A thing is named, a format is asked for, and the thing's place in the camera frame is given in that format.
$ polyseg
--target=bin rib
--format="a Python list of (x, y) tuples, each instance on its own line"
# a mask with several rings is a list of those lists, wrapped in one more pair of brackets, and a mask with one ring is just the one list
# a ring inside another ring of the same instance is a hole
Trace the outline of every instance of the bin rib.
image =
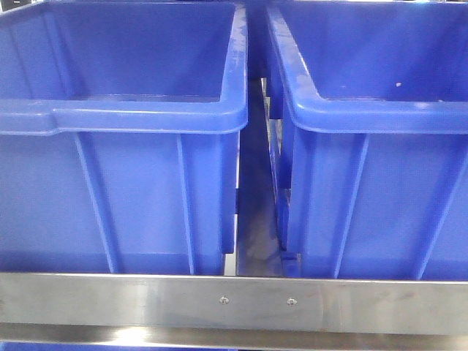
[(452, 163), (454, 170), (450, 172), (449, 179), (444, 179), (445, 186), (442, 187), (443, 193), (437, 196), (437, 206), (434, 212), (429, 217), (429, 228), (425, 230), (428, 233), (427, 241), (420, 246), (420, 254), (415, 261), (415, 270), (412, 275), (413, 279), (421, 280), (428, 265), (429, 258), (434, 250), (435, 244), (440, 232), (445, 223), (445, 219), (452, 206), (453, 198), (455, 197), (460, 183), (463, 180), (465, 171), (468, 166), (468, 142), (464, 140), (460, 150), (460, 154)]
[(81, 167), (88, 187), (89, 196), (93, 204), (94, 215), (96, 217), (102, 245), (109, 272), (124, 273), (116, 238), (116, 230), (113, 226), (113, 219), (110, 212), (107, 195), (99, 170), (97, 161), (92, 151), (92, 141), (86, 137), (85, 133), (75, 134), (75, 144), (80, 158)]
[(195, 248), (194, 240), (192, 237), (192, 212), (189, 200), (189, 186), (188, 177), (186, 174), (186, 160), (184, 156), (184, 144), (182, 142), (182, 136), (179, 134), (176, 137), (177, 140), (177, 155), (178, 155), (178, 170), (181, 179), (181, 194), (182, 194), (182, 206), (184, 207), (184, 226), (185, 226), (185, 237), (187, 242), (187, 255), (189, 259), (189, 271), (191, 275), (197, 273), (195, 265)]
[(346, 246), (348, 234), (350, 232), (352, 214), (358, 198), (359, 185), (363, 175), (364, 164), (366, 163), (367, 151), (369, 149), (369, 135), (362, 134), (356, 135), (354, 142), (353, 156), (350, 163), (350, 186), (346, 186), (345, 190), (350, 190), (348, 195), (343, 199), (343, 205), (347, 204), (346, 214), (342, 217), (344, 219), (342, 225), (337, 225), (339, 241), (338, 252), (336, 254), (335, 263), (333, 265), (333, 278), (338, 278), (341, 262), (343, 260), (344, 248)]

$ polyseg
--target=metal bar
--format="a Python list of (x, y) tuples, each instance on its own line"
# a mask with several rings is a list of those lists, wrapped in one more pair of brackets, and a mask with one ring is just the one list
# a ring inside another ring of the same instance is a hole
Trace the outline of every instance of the metal bar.
[(185, 346), (242, 350), (468, 350), (466, 336), (242, 331), (188, 328), (119, 328), (67, 325), (1, 325), (14, 341), (107, 344), (124, 346)]
[(466, 282), (0, 273), (0, 323), (468, 336), (467, 297)]

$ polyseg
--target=blue plastic bin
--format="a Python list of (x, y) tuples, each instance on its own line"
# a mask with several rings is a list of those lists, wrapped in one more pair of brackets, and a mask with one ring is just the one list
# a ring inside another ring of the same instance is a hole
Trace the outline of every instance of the blue plastic bin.
[(235, 351), (223, 349), (190, 349), (174, 347), (121, 347), (77, 344), (22, 344), (0, 343), (0, 351)]
[(0, 270), (220, 274), (245, 10), (51, 1), (0, 15)]
[(468, 279), (468, 7), (290, 1), (268, 17), (301, 275)]

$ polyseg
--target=blue plastic surface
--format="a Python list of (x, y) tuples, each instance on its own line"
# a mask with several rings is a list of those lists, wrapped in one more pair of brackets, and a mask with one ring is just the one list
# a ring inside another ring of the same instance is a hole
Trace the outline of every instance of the blue plastic surface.
[(468, 279), (468, 7), (291, 1), (268, 16), (282, 240), (301, 275)]
[(0, 15), (0, 270), (220, 274), (245, 9), (57, 1)]
[(247, 11), (249, 28), (249, 79), (267, 76), (266, 46), (268, 41), (268, 24), (266, 8), (272, 0), (243, 0)]
[(75, 344), (22, 344), (16, 342), (0, 343), (0, 351), (235, 351), (225, 349), (190, 349), (175, 347), (122, 347), (106, 345)]

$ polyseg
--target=metal shelf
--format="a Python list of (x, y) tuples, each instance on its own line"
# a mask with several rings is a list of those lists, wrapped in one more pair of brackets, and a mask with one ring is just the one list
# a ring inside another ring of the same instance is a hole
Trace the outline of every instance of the metal shelf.
[(283, 279), (249, 86), (237, 277), (0, 273), (0, 340), (242, 350), (468, 350), (468, 283)]

